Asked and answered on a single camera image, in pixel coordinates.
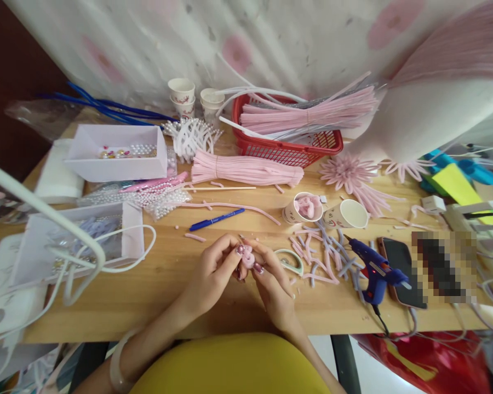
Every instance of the blue glue gun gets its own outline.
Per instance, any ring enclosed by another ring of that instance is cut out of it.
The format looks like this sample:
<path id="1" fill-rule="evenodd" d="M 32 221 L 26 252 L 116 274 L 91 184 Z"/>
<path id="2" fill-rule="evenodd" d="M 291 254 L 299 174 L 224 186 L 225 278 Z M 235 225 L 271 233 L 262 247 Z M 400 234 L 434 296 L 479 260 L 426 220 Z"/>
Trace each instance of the blue glue gun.
<path id="1" fill-rule="evenodd" d="M 378 252 L 361 241 L 345 235 L 349 240 L 352 251 L 365 263 L 362 270 L 369 279 L 369 285 L 363 290 L 363 298 L 371 305 L 380 305 L 385 295 L 387 285 L 400 286 L 410 289 L 409 278 L 399 269 L 392 269 L 389 262 Z"/>

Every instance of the hand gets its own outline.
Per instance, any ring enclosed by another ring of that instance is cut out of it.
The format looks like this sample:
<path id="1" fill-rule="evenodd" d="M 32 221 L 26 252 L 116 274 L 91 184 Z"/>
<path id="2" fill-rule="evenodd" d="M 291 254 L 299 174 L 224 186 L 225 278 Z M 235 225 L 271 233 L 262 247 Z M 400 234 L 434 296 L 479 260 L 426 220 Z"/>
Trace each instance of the hand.
<path id="1" fill-rule="evenodd" d="M 201 254 L 188 286 L 176 301 L 193 321 L 219 300 L 241 260 L 237 238 L 225 234 Z"/>
<path id="2" fill-rule="evenodd" d="M 253 240 L 245 240 L 245 244 L 254 250 L 256 262 L 252 274 L 265 310 L 280 331 L 291 333 L 299 327 L 299 321 L 288 275 L 272 249 Z"/>

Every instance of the forearm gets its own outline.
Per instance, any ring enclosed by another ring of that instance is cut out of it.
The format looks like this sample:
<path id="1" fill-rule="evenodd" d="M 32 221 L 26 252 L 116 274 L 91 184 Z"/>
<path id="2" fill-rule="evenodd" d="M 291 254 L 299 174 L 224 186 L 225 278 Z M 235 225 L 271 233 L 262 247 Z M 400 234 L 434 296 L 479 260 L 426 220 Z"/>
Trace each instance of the forearm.
<path id="1" fill-rule="evenodd" d="M 180 303 L 174 302 L 140 333 L 130 338 L 123 348 L 119 365 L 124 380 L 137 382 L 190 322 Z M 117 394 L 110 382 L 110 361 L 106 360 L 95 370 L 75 393 Z"/>
<path id="2" fill-rule="evenodd" d="M 296 320 L 296 323 L 293 324 L 292 329 L 288 332 L 284 332 L 283 335 L 290 343 L 301 351 L 305 357 L 307 357 L 312 366 L 318 371 L 323 381 L 327 384 L 327 387 L 331 393 L 345 393 L 343 387 L 327 368 L 323 360 L 319 357 L 319 354 L 316 352 L 314 346 L 312 346 L 305 329 L 301 326 L 301 323 L 298 320 Z"/>

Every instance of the painted fingernail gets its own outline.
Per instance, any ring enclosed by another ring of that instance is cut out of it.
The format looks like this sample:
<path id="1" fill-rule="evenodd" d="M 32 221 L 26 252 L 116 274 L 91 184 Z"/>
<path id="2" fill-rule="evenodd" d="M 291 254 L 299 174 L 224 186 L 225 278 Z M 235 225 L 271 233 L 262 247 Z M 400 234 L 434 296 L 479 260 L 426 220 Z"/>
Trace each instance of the painted fingernail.
<path id="1" fill-rule="evenodd" d="M 262 274 L 265 272 L 265 269 L 259 264 L 259 263 L 254 263 L 254 269 L 257 271 L 258 274 Z"/>
<path id="2" fill-rule="evenodd" d="M 245 246 L 244 245 L 239 245 L 237 248 L 236 248 L 236 253 L 240 256 L 243 255 L 243 252 L 245 251 Z"/>

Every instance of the white curtain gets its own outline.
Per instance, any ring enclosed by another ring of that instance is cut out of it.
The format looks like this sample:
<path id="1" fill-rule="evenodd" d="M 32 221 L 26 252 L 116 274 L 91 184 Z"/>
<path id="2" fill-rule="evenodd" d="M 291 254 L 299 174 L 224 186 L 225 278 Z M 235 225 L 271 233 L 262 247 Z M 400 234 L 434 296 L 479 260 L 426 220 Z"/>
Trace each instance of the white curtain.
<path id="1" fill-rule="evenodd" d="M 171 78 L 198 91 L 243 86 L 222 58 L 258 86 L 306 99 L 366 71 L 390 77 L 435 27 L 481 0 L 5 2 L 93 95 L 169 108 Z"/>

